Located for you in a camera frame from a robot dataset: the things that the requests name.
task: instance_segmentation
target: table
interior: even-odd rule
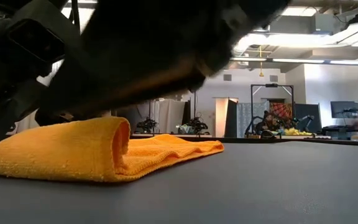
[[[358,146],[225,147],[128,184],[0,177],[0,223],[358,223]]]

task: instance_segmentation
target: computer screen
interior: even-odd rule
[[[331,116],[332,118],[358,118],[357,101],[332,101]]]

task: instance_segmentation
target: microfiber towel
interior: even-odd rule
[[[124,182],[224,150],[218,141],[188,142],[168,134],[132,140],[129,136],[128,121],[116,117],[30,129],[0,142],[0,175]]]

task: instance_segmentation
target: folded towel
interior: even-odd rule
[[[0,175],[47,180],[132,181],[177,162],[224,150],[218,141],[163,134],[129,140],[124,118],[96,118],[30,129],[0,142]]]

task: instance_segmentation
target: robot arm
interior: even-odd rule
[[[66,1],[0,0],[0,139],[37,108],[45,125],[199,88],[289,2],[99,0],[80,35]],[[61,59],[48,87],[36,82]]]

